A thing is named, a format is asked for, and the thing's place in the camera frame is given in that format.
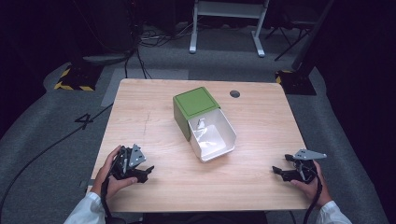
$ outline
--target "wooden table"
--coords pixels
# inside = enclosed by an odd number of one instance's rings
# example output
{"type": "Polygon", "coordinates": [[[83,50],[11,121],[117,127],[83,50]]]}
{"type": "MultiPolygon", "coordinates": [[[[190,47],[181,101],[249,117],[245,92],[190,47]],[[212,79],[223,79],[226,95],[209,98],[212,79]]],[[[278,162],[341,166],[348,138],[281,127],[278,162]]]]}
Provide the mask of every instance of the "wooden table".
{"type": "Polygon", "coordinates": [[[257,82],[124,79],[106,127],[92,179],[118,145],[138,144],[155,165],[145,184],[122,189],[112,212],[305,209],[309,201],[272,166],[304,148],[280,85],[257,82]],[[235,150],[202,163],[174,120],[172,97],[206,87],[236,132],[235,150]],[[239,91],[233,98],[230,91],[239,91]]]}

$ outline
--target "person's right hand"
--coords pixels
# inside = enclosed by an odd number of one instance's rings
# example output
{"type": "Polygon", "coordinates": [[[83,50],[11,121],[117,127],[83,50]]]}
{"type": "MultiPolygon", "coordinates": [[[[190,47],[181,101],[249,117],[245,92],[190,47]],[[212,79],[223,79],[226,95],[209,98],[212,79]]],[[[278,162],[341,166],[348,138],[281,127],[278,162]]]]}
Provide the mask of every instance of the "person's right hand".
{"type": "MultiPolygon", "coordinates": [[[[317,206],[322,207],[326,203],[332,201],[332,197],[330,196],[329,189],[327,188],[326,180],[324,179],[320,169],[320,165],[316,161],[314,161],[314,164],[317,167],[318,176],[323,186],[322,192],[317,202],[317,206]]],[[[312,180],[311,183],[309,184],[305,184],[304,182],[298,180],[291,180],[290,183],[294,185],[297,189],[300,189],[310,201],[314,200],[314,197],[317,194],[317,189],[318,189],[318,180],[316,178],[312,180]]]]}

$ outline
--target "black chair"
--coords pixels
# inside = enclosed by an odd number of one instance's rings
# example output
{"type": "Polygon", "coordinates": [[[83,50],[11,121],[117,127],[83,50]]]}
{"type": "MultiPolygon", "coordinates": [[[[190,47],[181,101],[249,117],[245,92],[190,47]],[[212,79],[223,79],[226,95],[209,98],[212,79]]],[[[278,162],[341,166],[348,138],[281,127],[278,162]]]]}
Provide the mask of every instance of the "black chair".
{"type": "Polygon", "coordinates": [[[275,61],[310,34],[318,23],[325,5],[325,1],[319,0],[270,0],[263,27],[273,28],[273,30],[265,39],[269,38],[276,30],[280,30],[289,43],[289,47],[280,53],[275,61]],[[297,39],[291,43],[283,29],[298,29],[300,33],[297,39]]]}

